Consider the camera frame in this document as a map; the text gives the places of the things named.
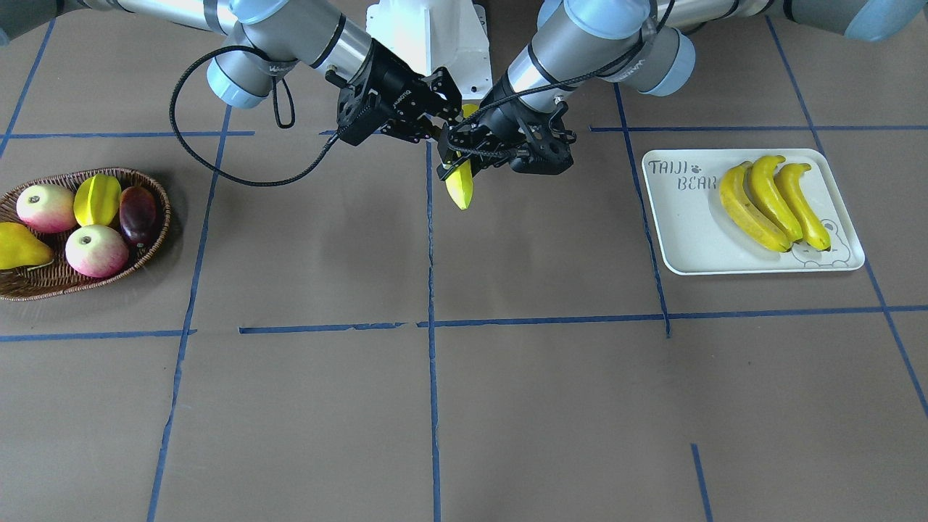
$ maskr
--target wicker basket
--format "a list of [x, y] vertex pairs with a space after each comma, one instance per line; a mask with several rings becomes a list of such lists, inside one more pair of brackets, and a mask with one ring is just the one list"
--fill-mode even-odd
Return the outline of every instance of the wicker basket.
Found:
[[123, 189], [137, 185], [151, 192], [151, 195], [155, 197], [159, 215], [163, 219], [158, 239], [144, 251], [130, 248], [129, 260], [116, 275], [106, 279], [95, 279], [78, 273], [65, 261], [64, 246], [71, 235], [71, 230], [59, 234], [40, 234], [33, 230], [32, 233], [55, 252], [55, 260], [50, 265], [41, 268], [28, 269], [23, 267], [0, 271], [0, 298], [9, 301], [32, 301], [96, 288], [128, 276], [155, 255], [164, 242], [168, 227], [171, 225], [171, 204], [164, 192], [164, 188], [157, 181], [132, 169], [120, 167], [101, 168], [61, 176], [43, 177], [24, 183], [7, 192], [3, 199], [0, 200], [0, 221], [22, 223], [16, 214], [16, 199], [30, 185], [50, 183], [76, 192], [82, 182], [97, 174], [115, 176], [120, 180]]

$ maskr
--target starfruit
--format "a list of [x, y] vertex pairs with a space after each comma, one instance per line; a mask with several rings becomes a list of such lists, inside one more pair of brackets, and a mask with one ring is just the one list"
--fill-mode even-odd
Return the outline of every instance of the starfruit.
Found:
[[20, 223], [0, 223], [0, 270], [47, 265], [55, 253]]
[[119, 213], [122, 186], [119, 179], [97, 174], [81, 184], [74, 195], [74, 217], [82, 226], [108, 226]]

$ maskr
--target pink apple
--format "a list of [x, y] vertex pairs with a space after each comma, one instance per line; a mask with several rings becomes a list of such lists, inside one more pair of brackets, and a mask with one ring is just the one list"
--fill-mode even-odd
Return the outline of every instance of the pink apple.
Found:
[[16, 214], [37, 232], [57, 234], [77, 226], [74, 194], [58, 185], [32, 185], [16, 199]]
[[91, 278], [107, 278], [119, 272], [129, 259], [129, 247], [116, 230], [103, 225], [76, 229], [64, 247], [68, 264]]

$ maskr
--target yellow banana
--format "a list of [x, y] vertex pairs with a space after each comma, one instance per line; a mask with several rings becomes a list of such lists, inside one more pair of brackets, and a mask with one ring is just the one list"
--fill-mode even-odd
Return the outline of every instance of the yellow banana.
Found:
[[731, 220], [755, 241], [774, 252], [787, 252], [793, 242], [786, 238], [786, 234], [773, 221], [757, 210], [744, 191], [744, 176], [749, 168], [751, 162], [744, 162], [730, 168], [722, 176], [719, 184], [722, 206]]
[[786, 234], [786, 239], [794, 242], [803, 239], [802, 226], [773, 182], [773, 171], [785, 161], [783, 156], [764, 156], [754, 162], [748, 172], [748, 189], [757, 209]]
[[[479, 107], [476, 105], [466, 103], [461, 107], [461, 113], [467, 118], [477, 109]], [[467, 210], [470, 207], [470, 199], [473, 198], [473, 172], [470, 169], [470, 160], [464, 162], [448, 176], [445, 180], [445, 188], [459, 209]]]
[[818, 219], [815, 212], [812, 211], [812, 207], [806, 201], [806, 196], [799, 189], [799, 178], [811, 168], [812, 165], [808, 163], [789, 163], [780, 169], [780, 173], [774, 178], [774, 182], [777, 184], [777, 188], [780, 189], [780, 194], [783, 195], [786, 203], [790, 205], [790, 209], [793, 210], [793, 214], [798, 218], [806, 242], [816, 250], [830, 250], [831, 235], [829, 235], [825, 226], [821, 224], [821, 220]]

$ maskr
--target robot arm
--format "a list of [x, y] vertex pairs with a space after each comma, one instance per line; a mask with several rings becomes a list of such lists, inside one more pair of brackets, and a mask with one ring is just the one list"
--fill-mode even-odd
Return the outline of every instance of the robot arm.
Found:
[[321, 71], [341, 90], [338, 134], [351, 145], [378, 130], [418, 142], [438, 130], [432, 117], [460, 114], [447, 70], [413, 72], [326, 0], [0, 0], [0, 45], [81, 8], [147, 14], [254, 49], [217, 56], [207, 70], [213, 92], [240, 109], [257, 106], [300, 62]]
[[[463, 119], [447, 70], [413, 72], [326, 0], [0, 0], [0, 46], [80, 8], [121, 9], [225, 34], [227, 46], [255, 51], [210, 63], [210, 87], [226, 103], [256, 106], [305, 63], [341, 90], [338, 138], [358, 145], [380, 130], [412, 142], [435, 139], [445, 179], [466, 162], [474, 173], [505, 163], [517, 172], [563, 172], [573, 164], [575, 141], [561, 119], [565, 100], [593, 78], [646, 95], [677, 91], [695, 62], [677, 27], [766, 13], [874, 41], [924, 7], [925, 0], [545, 0], [538, 32], [481, 108]], [[444, 129], [432, 118], [444, 120]]]
[[676, 27], [767, 13], [876, 41], [924, 7], [925, 0], [546, 0], [538, 32], [481, 108], [441, 134], [439, 177], [466, 162], [473, 173], [504, 163], [529, 174], [563, 172], [575, 140], [561, 120], [565, 100], [594, 77], [645, 95], [676, 92], [695, 63], [692, 43]]

